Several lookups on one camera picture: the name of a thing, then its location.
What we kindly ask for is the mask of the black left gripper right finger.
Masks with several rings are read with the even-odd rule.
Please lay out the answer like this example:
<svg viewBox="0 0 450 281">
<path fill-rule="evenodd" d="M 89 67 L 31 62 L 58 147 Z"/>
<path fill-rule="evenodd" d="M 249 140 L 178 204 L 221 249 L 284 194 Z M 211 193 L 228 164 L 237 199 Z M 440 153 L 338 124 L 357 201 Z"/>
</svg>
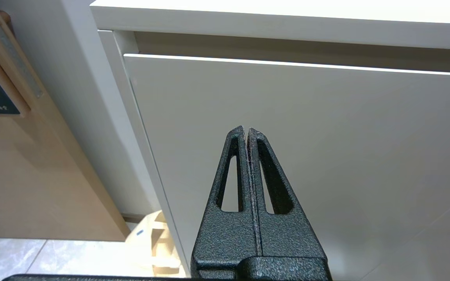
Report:
<svg viewBox="0 0 450 281">
<path fill-rule="evenodd" d="M 261 255 L 327 260 L 266 135 L 254 128 L 248 131 L 248 161 Z"/>
</svg>

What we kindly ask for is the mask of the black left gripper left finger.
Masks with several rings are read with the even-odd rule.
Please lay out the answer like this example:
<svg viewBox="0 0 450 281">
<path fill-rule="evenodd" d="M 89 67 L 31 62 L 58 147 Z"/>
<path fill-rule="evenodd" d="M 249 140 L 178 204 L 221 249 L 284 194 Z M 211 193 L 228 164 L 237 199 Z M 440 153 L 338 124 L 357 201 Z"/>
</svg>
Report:
<svg viewBox="0 0 450 281">
<path fill-rule="evenodd" d="M 230 161 L 236 159 L 237 212 L 222 209 Z M 191 255 L 194 279 L 238 279 L 237 266 L 257 256 L 258 229 L 243 126 L 226 136 Z"/>
</svg>

